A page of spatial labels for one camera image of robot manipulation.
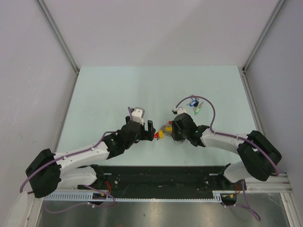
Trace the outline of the green tagged key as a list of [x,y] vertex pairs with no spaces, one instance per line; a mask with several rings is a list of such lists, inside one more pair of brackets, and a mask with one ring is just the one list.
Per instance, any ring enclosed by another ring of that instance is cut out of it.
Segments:
[[194,115],[199,114],[204,102],[196,103],[193,107]]

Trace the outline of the red handled key organizer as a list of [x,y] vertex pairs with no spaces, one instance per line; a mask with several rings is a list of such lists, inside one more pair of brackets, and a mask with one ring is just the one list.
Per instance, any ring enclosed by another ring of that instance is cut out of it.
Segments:
[[180,144],[184,143],[185,140],[175,140],[172,137],[172,126],[171,125],[163,125],[161,126],[160,130],[163,132],[164,136],[169,137],[170,139],[172,139],[175,142],[178,142]]

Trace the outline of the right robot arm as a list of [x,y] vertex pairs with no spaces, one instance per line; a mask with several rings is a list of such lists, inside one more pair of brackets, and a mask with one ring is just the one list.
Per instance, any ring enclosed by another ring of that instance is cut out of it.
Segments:
[[277,174],[277,164],[282,159],[281,153],[259,131],[240,136],[218,132],[206,125],[197,126],[187,113],[172,121],[171,136],[174,141],[188,140],[195,147],[219,148],[240,156],[241,161],[227,164],[219,173],[218,184],[224,190],[250,177],[265,182]]

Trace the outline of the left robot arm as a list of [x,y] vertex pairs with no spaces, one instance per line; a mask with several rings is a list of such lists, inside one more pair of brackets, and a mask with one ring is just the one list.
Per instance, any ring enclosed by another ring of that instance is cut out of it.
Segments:
[[57,189],[100,189],[106,178],[99,161],[123,154],[139,141],[153,141],[156,130],[152,121],[138,123],[128,120],[121,129],[103,134],[93,145],[80,151],[53,153],[42,150],[26,169],[27,183],[36,198],[45,197]]

